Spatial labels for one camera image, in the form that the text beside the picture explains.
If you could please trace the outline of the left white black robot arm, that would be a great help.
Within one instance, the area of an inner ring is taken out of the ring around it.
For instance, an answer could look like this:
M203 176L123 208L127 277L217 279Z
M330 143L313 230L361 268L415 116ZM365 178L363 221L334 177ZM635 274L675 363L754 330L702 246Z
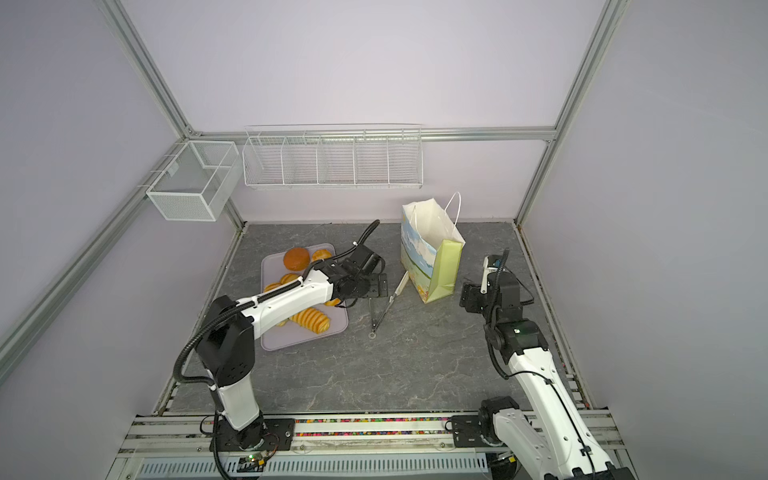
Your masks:
M268 292L238 300L216 299L213 315L184 350L197 354L206 374L186 378L176 372L177 381L206 385L216 412L235 432L260 429L263 413L251 386L257 340L279 323L328 301L337 300L346 307L358 299L385 295L380 287L386 280L385 268L380 255L359 243L310 263L298 278Z

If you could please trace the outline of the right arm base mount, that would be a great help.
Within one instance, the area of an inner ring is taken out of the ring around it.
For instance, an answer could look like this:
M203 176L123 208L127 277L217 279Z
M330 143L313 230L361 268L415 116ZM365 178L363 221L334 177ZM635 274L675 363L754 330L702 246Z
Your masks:
M453 444L458 448L498 447L488 432L478 413L453 415L445 422L445 427L452 435Z

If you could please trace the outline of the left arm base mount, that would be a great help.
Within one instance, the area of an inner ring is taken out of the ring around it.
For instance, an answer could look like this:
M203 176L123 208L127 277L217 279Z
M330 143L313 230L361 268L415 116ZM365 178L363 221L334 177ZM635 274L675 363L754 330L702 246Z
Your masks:
M234 429L223 417L218 417L209 450L217 446L219 452L287 451L295 430L294 418L266 418L257 420L243 430Z

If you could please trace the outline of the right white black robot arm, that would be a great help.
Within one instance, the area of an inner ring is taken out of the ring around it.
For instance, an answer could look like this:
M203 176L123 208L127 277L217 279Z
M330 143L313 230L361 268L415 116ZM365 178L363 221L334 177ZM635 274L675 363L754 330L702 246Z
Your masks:
M509 448L533 479L632 479L592 435L557 372L539 326L523 317L521 284L505 267L485 267L479 284L466 283L460 306L481 315L494 369L515 379L536 418L534 427L511 397L485 400L482 436Z

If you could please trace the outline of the cream and steel tongs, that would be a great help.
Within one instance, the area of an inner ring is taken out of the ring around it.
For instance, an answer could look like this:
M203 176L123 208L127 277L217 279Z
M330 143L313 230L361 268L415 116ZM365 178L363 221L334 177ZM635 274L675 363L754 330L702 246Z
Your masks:
M373 312L371 314L371 330L369 332L369 338L375 339L377 336L377 331L379 327L381 326L381 323L383 322L384 318L388 314L388 312L391 310L393 304L397 300L397 298L402 294L403 290L405 289L407 283L409 281L409 274L408 272L405 272L399 281L394 293L388 297L387 303L384 307L384 309L379 312L375 313Z

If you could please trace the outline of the printed paper gift bag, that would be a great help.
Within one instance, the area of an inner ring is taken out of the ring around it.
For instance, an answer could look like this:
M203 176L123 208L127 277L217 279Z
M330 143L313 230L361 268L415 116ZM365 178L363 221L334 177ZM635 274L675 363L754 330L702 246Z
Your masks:
M401 263L425 304L454 291L465 245L457 227L461 206L460 192L445 206L434 198L402 206Z

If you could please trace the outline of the long ridged fake bread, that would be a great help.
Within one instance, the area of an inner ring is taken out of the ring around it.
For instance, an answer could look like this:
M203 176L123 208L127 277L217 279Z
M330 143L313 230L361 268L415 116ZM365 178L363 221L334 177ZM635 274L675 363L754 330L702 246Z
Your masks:
M330 328L331 319L321 310L307 308L290 317L290 320L314 334L322 334Z

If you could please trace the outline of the yellow striped fake bread roll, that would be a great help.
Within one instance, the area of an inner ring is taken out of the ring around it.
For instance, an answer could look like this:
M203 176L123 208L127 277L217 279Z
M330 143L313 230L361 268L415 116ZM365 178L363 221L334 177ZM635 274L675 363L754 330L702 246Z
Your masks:
M281 285L285 285L285 284L291 283L291 282L297 280L299 277L300 277L300 275L296 274L296 273L285 274L285 275L283 275L281 277L280 284Z

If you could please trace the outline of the brown round fake bun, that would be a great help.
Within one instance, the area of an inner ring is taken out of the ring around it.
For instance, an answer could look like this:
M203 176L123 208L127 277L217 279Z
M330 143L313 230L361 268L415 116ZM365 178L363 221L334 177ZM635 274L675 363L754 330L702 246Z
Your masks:
M289 271L303 271L309 266L311 255L304 247L294 247L284 253L282 261Z

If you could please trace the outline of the orange fake croissant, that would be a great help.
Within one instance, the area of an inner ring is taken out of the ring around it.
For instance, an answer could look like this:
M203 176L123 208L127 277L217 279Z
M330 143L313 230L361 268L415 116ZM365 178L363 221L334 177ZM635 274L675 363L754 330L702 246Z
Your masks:
M320 249L312 253L310 257L311 264L330 260L332 257L333 253L331 253L328 249Z

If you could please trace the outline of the lavender plastic tray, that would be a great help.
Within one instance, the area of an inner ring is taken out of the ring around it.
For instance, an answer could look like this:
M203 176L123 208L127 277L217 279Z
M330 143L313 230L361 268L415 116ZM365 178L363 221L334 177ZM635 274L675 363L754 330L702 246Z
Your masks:
M261 285L262 288L278 282L289 270L283 263L284 252L267 255L261 261ZM275 326L266 331L260 337L261 346L266 351L276 351L283 348L296 346L302 343L319 340L342 333L349 324L346 309L315 305L314 308L323 312L330 319L329 329L316 334L299 324L288 320L283 326Z

